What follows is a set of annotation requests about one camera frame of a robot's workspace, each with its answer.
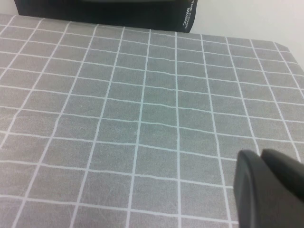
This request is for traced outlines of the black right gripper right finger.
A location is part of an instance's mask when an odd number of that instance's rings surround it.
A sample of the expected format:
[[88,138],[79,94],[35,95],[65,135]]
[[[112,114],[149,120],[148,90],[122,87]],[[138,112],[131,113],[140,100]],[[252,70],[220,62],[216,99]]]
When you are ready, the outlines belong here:
[[304,165],[274,149],[263,149],[262,160],[279,182],[297,197],[304,196]]

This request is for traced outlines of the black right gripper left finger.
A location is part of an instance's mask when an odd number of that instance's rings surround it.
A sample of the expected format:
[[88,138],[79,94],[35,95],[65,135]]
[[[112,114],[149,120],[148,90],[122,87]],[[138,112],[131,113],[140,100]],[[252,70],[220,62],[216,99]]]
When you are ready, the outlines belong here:
[[241,228],[302,228],[304,197],[282,185],[261,155],[240,150],[234,178],[238,223]]

